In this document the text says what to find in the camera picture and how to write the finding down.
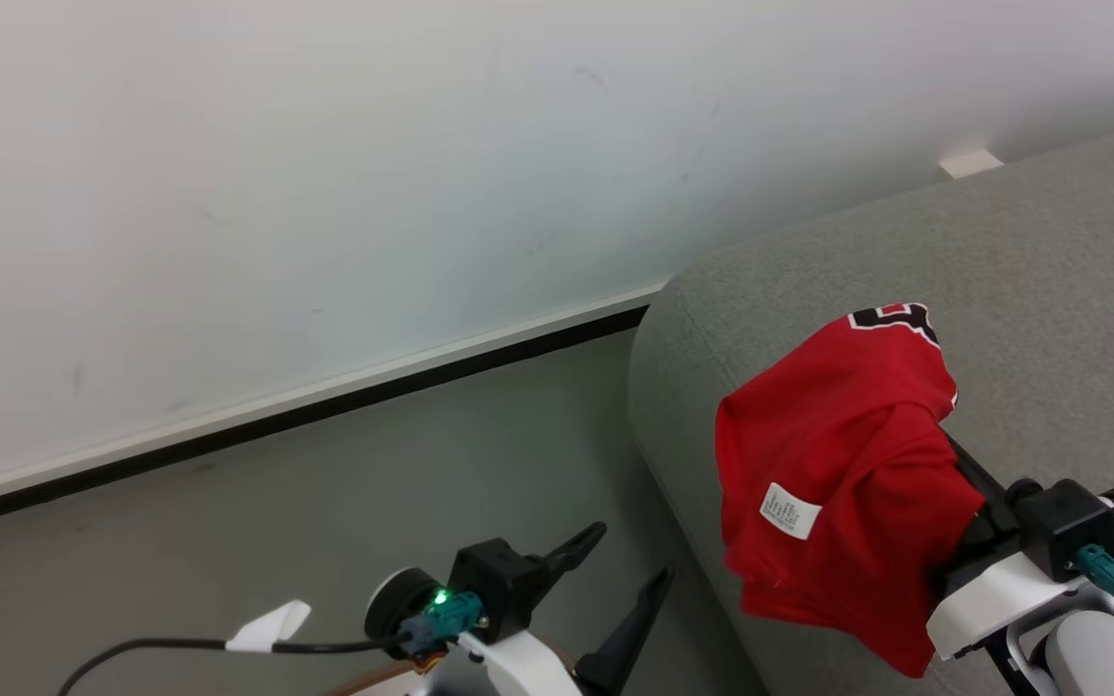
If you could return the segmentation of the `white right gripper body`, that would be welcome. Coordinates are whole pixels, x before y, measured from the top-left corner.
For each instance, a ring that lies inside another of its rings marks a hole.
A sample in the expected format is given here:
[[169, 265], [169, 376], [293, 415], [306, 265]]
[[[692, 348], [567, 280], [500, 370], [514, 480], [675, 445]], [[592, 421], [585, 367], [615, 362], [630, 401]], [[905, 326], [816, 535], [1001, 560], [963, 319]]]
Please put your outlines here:
[[1022, 552], [988, 567], [937, 604], [925, 623], [940, 660], [959, 659], [990, 635], [1020, 624], [1030, 630], [1075, 608], [1114, 614], [1114, 597], [1086, 578], [1056, 582]]

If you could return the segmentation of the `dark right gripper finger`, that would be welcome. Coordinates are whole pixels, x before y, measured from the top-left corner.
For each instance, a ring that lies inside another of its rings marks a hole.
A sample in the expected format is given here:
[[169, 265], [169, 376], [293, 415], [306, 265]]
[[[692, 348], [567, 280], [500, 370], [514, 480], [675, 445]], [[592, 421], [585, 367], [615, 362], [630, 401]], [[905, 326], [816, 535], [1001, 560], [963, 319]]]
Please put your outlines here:
[[974, 516], [971, 525], [952, 547], [950, 557], [937, 563], [932, 582], [971, 582], [991, 565], [1013, 552], [1013, 519]]
[[1007, 489], [994, 478], [981, 463], [973, 457], [962, 445], [959, 444], [950, 433], [945, 435], [948, 445], [952, 449], [956, 459], [956, 469], [974, 489], [984, 498], [984, 506], [989, 514], [996, 514], [999, 510], [1009, 511], [1007, 503]]

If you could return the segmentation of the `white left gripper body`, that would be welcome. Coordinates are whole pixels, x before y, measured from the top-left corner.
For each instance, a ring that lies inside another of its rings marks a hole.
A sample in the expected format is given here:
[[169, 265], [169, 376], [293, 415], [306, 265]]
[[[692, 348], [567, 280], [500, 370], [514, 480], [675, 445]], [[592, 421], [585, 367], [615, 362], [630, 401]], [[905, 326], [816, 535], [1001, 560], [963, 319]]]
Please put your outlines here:
[[444, 659], [426, 674], [420, 693], [579, 695], [580, 688], [557, 651], [530, 631], [518, 631], [495, 644], [465, 631]]

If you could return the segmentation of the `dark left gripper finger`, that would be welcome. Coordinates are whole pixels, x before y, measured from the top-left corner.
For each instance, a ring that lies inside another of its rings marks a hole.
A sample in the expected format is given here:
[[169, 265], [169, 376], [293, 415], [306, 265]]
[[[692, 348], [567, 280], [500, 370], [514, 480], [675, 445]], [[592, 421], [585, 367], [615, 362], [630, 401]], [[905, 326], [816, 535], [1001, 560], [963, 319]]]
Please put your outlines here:
[[605, 643], [575, 661], [573, 682], [580, 695], [622, 695], [673, 580], [675, 568], [665, 565], [641, 587], [631, 612], [616, 625]]
[[558, 582], [565, 574], [579, 568], [606, 533], [607, 525], [604, 521], [596, 521], [545, 555], [543, 563], [548, 581]]

